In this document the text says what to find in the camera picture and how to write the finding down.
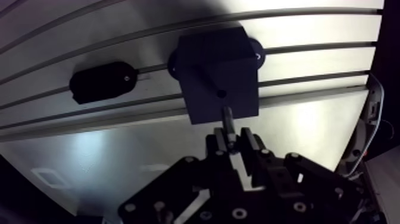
bolt head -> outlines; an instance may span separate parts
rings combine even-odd
[[[136,210],[136,206],[134,204],[126,204],[125,205],[125,211],[127,212],[133,212]]]

black block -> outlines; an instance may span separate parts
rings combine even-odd
[[[78,71],[70,80],[73,98],[79,104],[111,99],[130,92],[138,81],[138,71],[124,62]]]
[[[242,27],[182,36],[175,72],[192,124],[221,120],[224,106],[236,119],[257,116],[257,69]]]

hole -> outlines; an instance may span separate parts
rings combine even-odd
[[[293,204],[293,208],[295,211],[300,212],[300,213],[305,213],[307,210],[307,206],[303,202],[296,202]]]
[[[221,98],[221,99],[223,99],[223,98],[225,98],[226,97],[226,91],[225,90],[218,90],[217,91],[217,97],[218,98]]]
[[[204,221],[210,220],[213,217],[213,214],[209,211],[203,211],[200,213],[200,218]]]
[[[247,217],[247,211],[242,208],[236,208],[232,211],[232,216],[235,219],[245,219]]]
[[[361,151],[360,150],[353,150],[353,155],[356,157],[359,157],[361,155]]]

wire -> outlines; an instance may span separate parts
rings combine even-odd
[[[357,160],[357,162],[355,162],[355,165],[354,165],[353,168],[350,170],[350,172],[344,175],[345,178],[350,177],[350,176],[354,173],[354,171],[355,171],[355,169],[358,167],[358,165],[360,164],[361,160],[363,159],[364,154],[367,152],[368,147],[371,145],[372,140],[374,139],[374,137],[375,137],[375,135],[376,135],[376,132],[378,131],[379,124],[380,124],[380,120],[381,120],[381,117],[382,117],[383,99],[385,98],[385,92],[384,92],[383,86],[382,86],[382,84],[379,82],[379,80],[378,80],[372,73],[370,74],[370,76],[378,83],[379,89],[380,89],[380,93],[381,93],[381,94],[380,94],[380,107],[379,107],[378,119],[377,119],[377,121],[376,121],[375,128],[374,128],[374,130],[372,131],[371,137],[368,139],[368,141],[367,141],[365,147],[362,149],[361,156],[359,157],[359,159]]]
[[[392,135],[390,136],[389,140],[392,140],[395,136],[395,127],[393,127],[393,125],[391,124],[391,122],[387,121],[387,120],[381,120],[383,122],[386,122],[388,125],[390,125],[390,128],[392,129]]]

cable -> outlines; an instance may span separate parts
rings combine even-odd
[[[366,143],[364,149],[362,149],[360,158],[357,160],[357,162],[355,163],[355,165],[353,166],[353,168],[351,169],[351,171],[350,171],[349,173],[347,173],[347,174],[344,175],[345,178],[350,177],[350,176],[354,173],[355,169],[358,167],[358,165],[360,164],[361,160],[363,159],[364,154],[367,152],[368,147],[371,145],[372,140],[374,139],[375,134],[376,134],[376,132],[378,131],[379,123],[380,123],[381,116],[382,116],[383,99],[385,98],[385,92],[384,92],[383,86],[382,86],[382,84],[379,82],[379,80],[378,80],[372,73],[370,74],[370,76],[376,81],[376,83],[378,83],[379,88],[380,88],[380,92],[381,92],[381,94],[380,94],[380,107],[379,107],[378,119],[377,119],[377,121],[376,121],[375,128],[374,128],[374,130],[372,131],[371,137],[368,139],[368,141],[367,141],[367,143]]]

